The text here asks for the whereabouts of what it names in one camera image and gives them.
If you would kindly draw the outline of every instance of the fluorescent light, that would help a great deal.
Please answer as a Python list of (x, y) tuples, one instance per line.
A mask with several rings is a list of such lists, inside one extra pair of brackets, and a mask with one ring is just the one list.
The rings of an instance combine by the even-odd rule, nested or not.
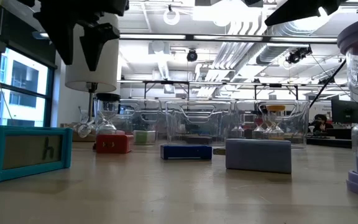
[(222, 85), (223, 82), (190, 82), (190, 84), (195, 84), (195, 85)]
[(139, 80), (117, 80), (118, 83), (143, 83), (143, 81)]
[(267, 43), (268, 47), (309, 47), (308, 44), (277, 44), (277, 43)]
[(272, 42), (293, 42), (309, 44), (336, 44), (336, 37), (271, 37)]
[(259, 42), (262, 37), (241, 36), (241, 35), (194, 35), (195, 40), (225, 40), (239, 42)]
[(49, 38), (49, 35), (47, 33), (40, 33), (40, 36), (43, 38)]
[(170, 35), (170, 34), (120, 34), (120, 39), (137, 40), (137, 39), (171, 39), (184, 40), (186, 35)]

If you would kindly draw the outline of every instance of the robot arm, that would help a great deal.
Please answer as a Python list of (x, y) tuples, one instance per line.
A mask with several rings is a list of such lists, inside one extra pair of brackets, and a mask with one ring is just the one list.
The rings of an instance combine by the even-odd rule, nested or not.
[[(35, 0), (18, 0), (33, 7)], [(119, 38), (119, 29), (110, 23), (99, 24), (104, 13), (123, 16), (129, 9), (129, 0), (39, 0), (41, 9), (34, 17), (45, 29), (66, 65), (73, 63), (73, 29), (75, 24), (84, 28), (80, 37), (86, 63), (95, 71), (103, 45)]]

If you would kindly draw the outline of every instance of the blue box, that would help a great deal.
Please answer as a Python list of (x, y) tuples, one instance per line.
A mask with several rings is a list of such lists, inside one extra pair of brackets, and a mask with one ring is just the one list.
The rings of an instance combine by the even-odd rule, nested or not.
[(211, 146), (161, 146), (162, 159), (212, 159)]
[(227, 139), (226, 168), (291, 174), (291, 142)]
[(73, 130), (0, 126), (0, 181), (69, 168)]

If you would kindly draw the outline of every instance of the white cylinder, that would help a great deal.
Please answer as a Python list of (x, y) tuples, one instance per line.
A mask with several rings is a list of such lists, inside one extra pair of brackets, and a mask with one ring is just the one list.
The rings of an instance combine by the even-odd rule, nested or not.
[[(118, 28), (118, 19), (114, 14), (105, 13), (99, 23), (109, 22)], [(80, 37), (84, 36), (82, 26), (74, 27), (73, 64), (67, 66), (65, 85), (68, 88), (88, 91), (86, 83), (97, 83), (97, 93), (111, 92), (117, 88), (117, 65), (119, 55), (118, 39), (107, 41), (102, 49), (96, 71), (91, 72), (86, 64)]]

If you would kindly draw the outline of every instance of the transparent acrylic box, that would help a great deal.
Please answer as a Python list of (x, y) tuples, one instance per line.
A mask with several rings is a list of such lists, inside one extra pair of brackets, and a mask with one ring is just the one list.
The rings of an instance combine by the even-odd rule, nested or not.
[(120, 100), (117, 115), (112, 123), (117, 130), (133, 135), (134, 144), (155, 144), (160, 111), (159, 100)]
[(230, 102), (168, 101), (165, 110), (169, 144), (225, 144), (231, 123)]
[[(297, 100), (242, 100), (235, 105), (236, 123), (242, 126), (247, 139), (268, 139), (266, 129), (271, 126), (267, 122), (269, 105), (285, 106), (284, 116), (276, 117), (275, 123), (284, 132), (284, 140), (291, 141), (292, 148), (305, 148), (308, 134), (309, 101)], [(246, 134), (254, 128), (252, 134)]]

